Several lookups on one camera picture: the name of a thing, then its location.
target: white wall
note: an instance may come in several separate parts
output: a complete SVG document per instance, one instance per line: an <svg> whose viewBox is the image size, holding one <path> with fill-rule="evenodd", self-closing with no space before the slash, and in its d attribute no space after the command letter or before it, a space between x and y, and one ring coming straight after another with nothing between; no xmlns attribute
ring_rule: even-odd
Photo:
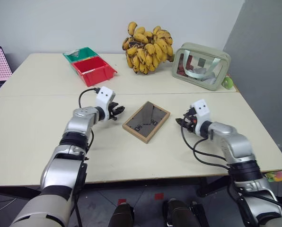
<svg viewBox="0 0 282 227"><path fill-rule="evenodd" d="M174 48L184 42L223 49L243 0L102 1L0 0L0 46L11 68L35 52L65 52L89 46L119 53L134 20L167 29Z"/></svg>

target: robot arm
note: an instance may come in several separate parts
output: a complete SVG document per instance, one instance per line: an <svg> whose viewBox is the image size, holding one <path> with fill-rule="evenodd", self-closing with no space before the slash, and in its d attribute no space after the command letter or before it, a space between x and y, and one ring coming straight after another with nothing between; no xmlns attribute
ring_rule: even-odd
<svg viewBox="0 0 282 227"><path fill-rule="evenodd" d="M68 225L76 196L83 187L92 127L98 121L116 120L124 107L112 102L114 91L102 87L97 90L97 107L74 110L59 145L41 176L42 192L20 211L12 227L65 227Z"/></svg>
<svg viewBox="0 0 282 227"><path fill-rule="evenodd" d="M277 201L267 179L260 172L249 140L232 126L211 122L210 111L203 99L192 104L184 117L187 122L182 122L183 119L176 121L189 132L208 138L223 151L229 175L238 192L237 205L244 224L247 227L269 226L269 221L273 220L282 227L282 208L257 197Z"/></svg>

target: red plastic tray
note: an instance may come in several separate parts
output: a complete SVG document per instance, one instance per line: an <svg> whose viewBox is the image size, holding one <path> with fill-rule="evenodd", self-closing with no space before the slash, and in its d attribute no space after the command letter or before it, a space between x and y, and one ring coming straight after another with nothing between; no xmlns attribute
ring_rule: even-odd
<svg viewBox="0 0 282 227"><path fill-rule="evenodd" d="M85 84L90 87L114 77L117 73L109 64L99 56L77 61L71 64L81 76Z"/></svg>

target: wooden picture frame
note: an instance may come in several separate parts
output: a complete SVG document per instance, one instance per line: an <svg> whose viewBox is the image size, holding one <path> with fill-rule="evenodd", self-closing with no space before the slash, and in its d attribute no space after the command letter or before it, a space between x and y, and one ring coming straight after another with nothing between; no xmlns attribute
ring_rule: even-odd
<svg viewBox="0 0 282 227"><path fill-rule="evenodd" d="M141 135L140 133L138 133L136 130L134 130L133 128L131 128L130 126L127 125L128 122L130 122L130 120L135 117L140 111L142 111L142 109L144 108L144 106L147 104L148 102L146 102L144 105L142 105L123 125L122 127L128 131L130 134L132 134L133 136L137 137L138 139L142 140L144 143L148 143L150 141L150 139L156 134L156 132L159 130L159 128L164 124L164 122L169 118L170 116L170 112L153 104L153 106L161 111L163 111L165 114L165 116L160 120L160 122L155 125L155 128L149 133L149 135L147 137Z"/></svg>

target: gray wall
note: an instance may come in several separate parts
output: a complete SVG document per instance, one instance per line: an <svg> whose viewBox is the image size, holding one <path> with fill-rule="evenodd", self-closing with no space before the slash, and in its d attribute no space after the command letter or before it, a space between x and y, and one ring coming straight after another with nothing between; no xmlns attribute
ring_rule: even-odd
<svg viewBox="0 0 282 227"><path fill-rule="evenodd" d="M282 144L282 0L246 0L224 51L241 94Z"/></svg>

